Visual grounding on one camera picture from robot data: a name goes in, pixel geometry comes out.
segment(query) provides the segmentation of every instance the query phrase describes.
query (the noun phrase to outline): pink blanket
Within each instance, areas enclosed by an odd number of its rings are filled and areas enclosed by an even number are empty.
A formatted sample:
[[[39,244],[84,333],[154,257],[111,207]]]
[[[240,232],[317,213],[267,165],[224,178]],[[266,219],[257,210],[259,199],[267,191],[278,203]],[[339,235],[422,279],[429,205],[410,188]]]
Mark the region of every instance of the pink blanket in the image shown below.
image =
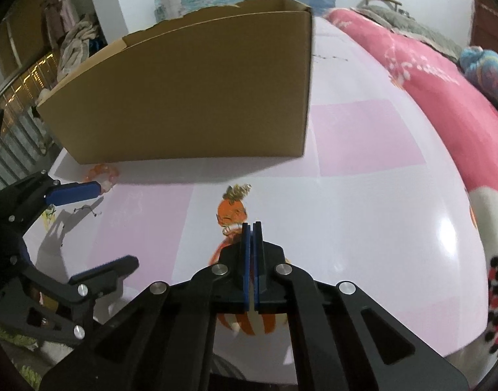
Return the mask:
[[[326,17],[370,53],[423,110],[450,152],[477,218],[490,279],[486,334],[460,368],[476,383],[498,354],[498,112],[448,59],[345,8]]]

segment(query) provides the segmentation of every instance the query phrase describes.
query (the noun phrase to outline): metal bolt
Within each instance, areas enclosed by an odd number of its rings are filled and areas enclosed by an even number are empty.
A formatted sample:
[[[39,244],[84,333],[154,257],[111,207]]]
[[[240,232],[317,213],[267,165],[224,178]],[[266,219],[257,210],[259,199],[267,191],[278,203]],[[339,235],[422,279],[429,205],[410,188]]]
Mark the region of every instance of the metal bolt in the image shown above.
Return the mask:
[[[222,276],[222,275],[225,275],[229,271],[229,268],[225,265],[222,265],[222,264],[216,264],[216,265],[213,265],[211,270],[215,275]]]
[[[88,287],[82,283],[78,286],[77,292],[81,297],[86,297],[88,295]]]
[[[356,286],[352,282],[341,282],[339,284],[339,291],[350,296],[356,292]]]
[[[167,290],[167,285],[165,284],[165,282],[161,281],[153,282],[149,286],[149,292],[155,294],[156,296],[159,294],[164,294],[166,290]]]
[[[277,274],[280,275],[288,275],[292,272],[292,266],[288,265],[286,263],[282,263],[280,265],[277,265],[274,270],[276,270]]]
[[[85,334],[86,333],[84,332],[84,328],[82,326],[75,325],[75,328],[73,328],[73,335],[75,335],[75,338],[83,339]]]

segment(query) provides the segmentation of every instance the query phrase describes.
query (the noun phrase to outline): cardboard box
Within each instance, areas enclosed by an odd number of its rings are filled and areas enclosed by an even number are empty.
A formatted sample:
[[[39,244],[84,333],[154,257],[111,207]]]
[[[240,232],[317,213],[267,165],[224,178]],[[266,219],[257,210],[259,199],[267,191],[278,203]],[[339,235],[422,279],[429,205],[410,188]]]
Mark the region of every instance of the cardboard box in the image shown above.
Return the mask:
[[[311,45],[297,1],[203,8],[113,42],[38,110],[81,164],[301,156]]]

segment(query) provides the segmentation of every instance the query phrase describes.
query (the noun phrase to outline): orange bracelet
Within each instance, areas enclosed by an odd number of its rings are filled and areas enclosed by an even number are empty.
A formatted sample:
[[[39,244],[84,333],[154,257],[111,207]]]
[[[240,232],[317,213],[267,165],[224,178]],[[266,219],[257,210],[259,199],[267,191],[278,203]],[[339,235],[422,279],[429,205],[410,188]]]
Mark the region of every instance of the orange bracelet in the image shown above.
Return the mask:
[[[104,175],[107,173],[107,180],[100,184],[100,194],[108,192],[117,183],[117,178],[119,177],[119,171],[114,166],[109,166],[106,163],[99,163],[95,165],[88,171],[88,175],[84,178],[83,182],[94,181],[99,175]]]

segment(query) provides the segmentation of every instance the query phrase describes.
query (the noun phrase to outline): table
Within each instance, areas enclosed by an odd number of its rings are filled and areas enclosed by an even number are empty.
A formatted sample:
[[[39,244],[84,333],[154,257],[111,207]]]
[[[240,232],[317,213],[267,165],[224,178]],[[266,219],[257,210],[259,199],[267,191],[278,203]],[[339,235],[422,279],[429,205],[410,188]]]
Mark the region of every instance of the table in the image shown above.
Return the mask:
[[[409,95],[347,35],[316,19],[315,43],[302,158],[115,164],[119,182],[109,193],[59,207],[26,233],[37,268],[66,281],[137,256],[123,289],[96,306],[103,322],[150,283],[187,281],[214,261],[222,231],[245,211],[292,264],[317,281],[355,282],[441,355],[479,336],[488,311],[484,254],[448,151]],[[90,167],[63,150],[50,176],[81,181]],[[243,198],[230,194],[231,205],[224,194],[237,184],[251,188]],[[255,335],[218,323],[214,352],[247,379],[293,383],[281,323],[265,334],[253,320]]]

